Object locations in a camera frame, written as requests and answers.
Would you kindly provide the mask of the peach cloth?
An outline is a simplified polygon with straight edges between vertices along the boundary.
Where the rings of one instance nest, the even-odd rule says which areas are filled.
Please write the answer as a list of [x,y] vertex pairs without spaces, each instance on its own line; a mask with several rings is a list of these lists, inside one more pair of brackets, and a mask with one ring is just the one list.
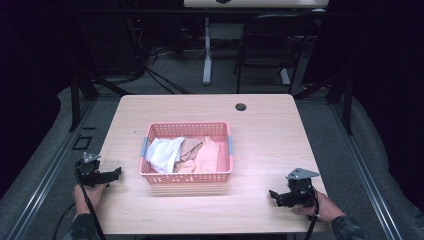
[[213,173],[217,170],[220,145],[210,136],[203,140],[202,147],[198,150],[195,162],[195,173]]

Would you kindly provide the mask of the black folding chair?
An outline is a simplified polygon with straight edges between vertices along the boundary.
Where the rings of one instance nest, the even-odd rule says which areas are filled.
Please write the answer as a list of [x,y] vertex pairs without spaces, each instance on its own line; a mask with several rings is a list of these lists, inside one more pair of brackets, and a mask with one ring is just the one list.
[[304,15],[261,14],[243,26],[233,73],[240,92],[242,68],[273,68],[278,74],[292,70],[291,92],[304,41],[314,33],[315,25]]

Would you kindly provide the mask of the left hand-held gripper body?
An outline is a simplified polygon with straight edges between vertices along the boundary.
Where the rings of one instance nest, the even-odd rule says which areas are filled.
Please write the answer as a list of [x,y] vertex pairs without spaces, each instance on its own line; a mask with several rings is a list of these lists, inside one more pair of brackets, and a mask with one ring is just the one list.
[[98,154],[83,153],[83,157],[76,162],[76,178],[83,186],[95,187],[99,184],[109,184],[106,175],[99,171],[101,156]]

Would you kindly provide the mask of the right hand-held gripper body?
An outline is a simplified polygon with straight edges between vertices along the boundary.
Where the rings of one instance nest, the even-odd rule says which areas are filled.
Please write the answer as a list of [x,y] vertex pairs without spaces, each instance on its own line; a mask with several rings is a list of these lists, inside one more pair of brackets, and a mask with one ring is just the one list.
[[303,207],[312,207],[314,205],[315,188],[312,185],[312,178],[318,177],[319,173],[295,168],[286,178],[290,189],[288,196],[288,207],[302,205]]

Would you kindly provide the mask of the pink plastic basket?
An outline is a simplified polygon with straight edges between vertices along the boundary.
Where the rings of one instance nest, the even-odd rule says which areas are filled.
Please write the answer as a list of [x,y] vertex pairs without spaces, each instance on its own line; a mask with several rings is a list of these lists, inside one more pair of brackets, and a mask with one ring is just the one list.
[[[157,173],[145,159],[148,147],[155,138],[177,137],[204,140],[206,136],[220,145],[217,170],[213,173]],[[231,132],[226,122],[177,122],[152,123],[146,132],[141,150],[140,174],[150,184],[212,183],[226,182],[233,170],[233,146]]]

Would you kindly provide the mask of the person's left hand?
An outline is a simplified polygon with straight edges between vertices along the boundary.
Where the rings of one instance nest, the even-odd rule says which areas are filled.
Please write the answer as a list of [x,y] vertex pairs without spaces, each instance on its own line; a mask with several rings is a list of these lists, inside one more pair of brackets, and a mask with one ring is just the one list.
[[105,188],[76,185],[73,190],[75,215],[89,214],[90,209],[95,210],[101,201]]

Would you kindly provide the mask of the person's right hand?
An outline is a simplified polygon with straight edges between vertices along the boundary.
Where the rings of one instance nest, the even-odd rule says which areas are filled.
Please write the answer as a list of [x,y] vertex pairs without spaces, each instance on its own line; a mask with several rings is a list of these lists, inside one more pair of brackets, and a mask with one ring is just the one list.
[[319,211],[315,213],[315,207],[299,207],[295,208],[293,212],[298,215],[314,216],[316,215],[319,220],[332,223],[336,218],[345,216],[346,213],[339,208],[327,195],[317,191],[316,198]]

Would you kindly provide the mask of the white cloth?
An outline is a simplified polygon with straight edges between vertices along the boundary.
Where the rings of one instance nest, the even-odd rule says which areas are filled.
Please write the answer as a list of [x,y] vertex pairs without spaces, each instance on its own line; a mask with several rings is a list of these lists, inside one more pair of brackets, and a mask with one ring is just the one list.
[[157,173],[172,173],[174,164],[180,160],[184,140],[184,137],[155,138],[147,149],[145,159]]

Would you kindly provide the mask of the black metal stand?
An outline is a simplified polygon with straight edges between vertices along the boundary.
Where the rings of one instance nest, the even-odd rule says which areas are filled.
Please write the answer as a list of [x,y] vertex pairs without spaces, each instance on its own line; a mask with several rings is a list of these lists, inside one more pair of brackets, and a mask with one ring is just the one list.
[[76,70],[71,79],[70,85],[72,110],[72,123],[69,129],[70,132],[74,131],[81,121],[80,94],[83,94],[88,101],[96,101],[98,99],[99,94],[94,87],[95,83],[103,85],[120,96],[130,95],[130,92],[116,86],[93,71],[81,69]]
[[312,84],[306,90],[296,94],[294,98],[305,98],[322,87],[330,85],[330,90],[325,97],[326,102],[328,104],[337,104],[341,97],[343,97],[342,125],[346,132],[349,135],[352,135],[351,114],[353,102],[353,81],[351,79],[351,74],[352,71],[349,68],[345,68],[323,81]]

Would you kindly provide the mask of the brown cloth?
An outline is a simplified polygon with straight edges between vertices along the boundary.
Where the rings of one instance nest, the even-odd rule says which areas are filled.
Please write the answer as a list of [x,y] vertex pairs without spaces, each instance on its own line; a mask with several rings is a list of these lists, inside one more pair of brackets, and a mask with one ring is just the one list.
[[180,147],[180,158],[174,164],[174,173],[191,173],[195,170],[195,158],[202,148],[203,141],[196,138],[186,138]]

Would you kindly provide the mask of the aluminium floor rail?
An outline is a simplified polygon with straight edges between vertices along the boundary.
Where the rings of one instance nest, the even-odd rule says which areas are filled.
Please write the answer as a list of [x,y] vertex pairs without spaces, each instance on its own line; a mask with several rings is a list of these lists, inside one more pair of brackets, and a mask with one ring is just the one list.
[[353,155],[355,169],[386,238],[388,240],[404,240],[399,228],[395,224],[386,201],[383,199],[383,196],[376,185],[355,136],[350,135],[344,127],[341,110],[334,104],[329,104],[328,107],[335,118],[343,138],[349,146],[351,154]]
[[92,133],[95,102],[82,104],[81,122],[70,132],[71,107],[64,104],[28,164],[0,201],[0,240],[61,240],[73,219],[74,163],[81,158],[72,146],[79,135]]

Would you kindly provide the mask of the black square floor frame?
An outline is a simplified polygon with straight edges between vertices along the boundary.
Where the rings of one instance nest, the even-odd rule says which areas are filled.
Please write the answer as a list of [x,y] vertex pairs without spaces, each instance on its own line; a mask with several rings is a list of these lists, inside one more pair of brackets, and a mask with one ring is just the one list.
[[91,136],[82,136],[79,135],[74,142],[72,149],[73,150],[87,150],[92,141]]

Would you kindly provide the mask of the white desk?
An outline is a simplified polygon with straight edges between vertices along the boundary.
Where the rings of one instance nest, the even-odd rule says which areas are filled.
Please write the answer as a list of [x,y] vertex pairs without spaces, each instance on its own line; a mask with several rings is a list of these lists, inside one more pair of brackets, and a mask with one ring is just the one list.
[[[184,6],[188,8],[233,8],[233,9],[309,9],[312,11],[324,11],[329,0],[184,0]],[[205,17],[205,62],[203,72],[203,84],[211,83],[212,53],[211,38],[231,40],[236,39],[236,33],[241,32],[240,24],[210,24]]]

